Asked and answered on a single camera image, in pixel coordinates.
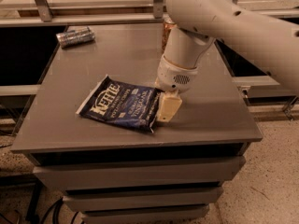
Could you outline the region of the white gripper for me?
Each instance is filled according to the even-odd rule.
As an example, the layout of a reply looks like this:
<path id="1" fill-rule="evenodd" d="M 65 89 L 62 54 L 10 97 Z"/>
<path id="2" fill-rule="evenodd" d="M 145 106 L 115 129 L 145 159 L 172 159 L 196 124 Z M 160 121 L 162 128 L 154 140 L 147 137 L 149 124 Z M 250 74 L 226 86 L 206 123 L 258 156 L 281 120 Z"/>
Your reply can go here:
<path id="1" fill-rule="evenodd" d="M 161 58 L 155 80 L 155 87 L 164 91 L 156 116 L 159 122 L 169 122 L 177 114 L 182 104 L 179 92 L 187 91 L 197 74 L 197 67 L 186 69 L 170 63 L 164 56 Z"/>

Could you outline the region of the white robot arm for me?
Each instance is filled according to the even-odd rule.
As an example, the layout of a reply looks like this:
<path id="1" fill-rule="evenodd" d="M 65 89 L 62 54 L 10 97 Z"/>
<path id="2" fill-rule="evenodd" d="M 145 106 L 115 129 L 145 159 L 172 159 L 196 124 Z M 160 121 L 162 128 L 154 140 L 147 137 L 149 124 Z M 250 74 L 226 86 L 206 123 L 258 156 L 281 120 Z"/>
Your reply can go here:
<path id="1" fill-rule="evenodd" d="M 232 0 L 166 0 L 175 26 L 158 66 L 164 93 L 157 120 L 170 121 L 198 73 L 198 61 L 214 40 L 223 42 L 293 94 L 299 94 L 299 25 L 261 15 Z"/>

